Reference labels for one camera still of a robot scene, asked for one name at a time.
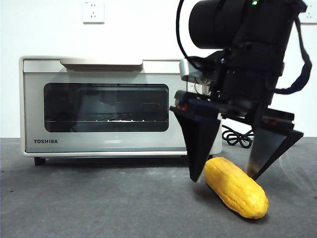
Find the oven foot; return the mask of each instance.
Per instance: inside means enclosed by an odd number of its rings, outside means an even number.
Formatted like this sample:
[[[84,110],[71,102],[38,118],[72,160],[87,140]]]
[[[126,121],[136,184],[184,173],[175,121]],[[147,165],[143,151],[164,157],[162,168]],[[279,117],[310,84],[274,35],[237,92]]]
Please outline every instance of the oven foot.
[[[45,159],[41,158],[41,157],[34,157],[34,165],[38,166],[38,165],[43,165],[45,164]]]

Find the toaster oven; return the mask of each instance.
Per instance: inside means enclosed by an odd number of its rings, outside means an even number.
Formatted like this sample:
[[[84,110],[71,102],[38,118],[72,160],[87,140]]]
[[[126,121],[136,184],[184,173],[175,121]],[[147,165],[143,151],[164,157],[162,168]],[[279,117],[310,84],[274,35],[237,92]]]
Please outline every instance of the toaster oven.
[[[25,156],[182,156],[186,146],[169,105],[178,60],[61,57],[20,59],[21,145]],[[221,151],[221,133],[211,154]]]

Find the toshiba logo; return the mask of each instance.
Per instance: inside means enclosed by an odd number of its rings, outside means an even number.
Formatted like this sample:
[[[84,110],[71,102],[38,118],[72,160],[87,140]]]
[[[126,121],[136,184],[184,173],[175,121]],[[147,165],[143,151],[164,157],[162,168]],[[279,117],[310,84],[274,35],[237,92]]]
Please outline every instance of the toshiba logo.
[[[56,144],[57,140],[33,140],[35,144]]]

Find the oven door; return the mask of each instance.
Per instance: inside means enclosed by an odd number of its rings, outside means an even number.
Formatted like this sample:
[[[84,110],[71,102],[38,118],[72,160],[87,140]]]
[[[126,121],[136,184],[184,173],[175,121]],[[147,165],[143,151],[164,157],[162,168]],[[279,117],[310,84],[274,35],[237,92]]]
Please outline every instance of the oven door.
[[[181,128],[169,111],[176,91],[186,90],[178,62],[149,65],[144,62],[141,72],[25,70],[25,152],[186,154]]]

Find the robotic arm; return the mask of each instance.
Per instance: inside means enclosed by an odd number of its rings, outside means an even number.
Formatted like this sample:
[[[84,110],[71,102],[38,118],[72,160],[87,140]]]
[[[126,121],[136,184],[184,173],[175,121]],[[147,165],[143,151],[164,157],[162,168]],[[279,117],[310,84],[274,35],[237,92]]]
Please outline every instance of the robotic arm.
[[[180,63],[182,80],[205,85],[209,93],[178,91],[170,107],[180,123],[189,156],[190,178],[197,181],[216,137],[220,121],[230,118],[252,126],[254,142],[247,174],[256,180],[303,133],[293,130],[294,114],[269,109],[274,93],[291,94],[308,82],[312,63],[306,53],[298,14],[302,0],[203,0],[190,14],[189,32],[202,49],[223,49],[206,58],[187,56]],[[304,66],[285,89],[276,89],[284,53],[295,22]]]

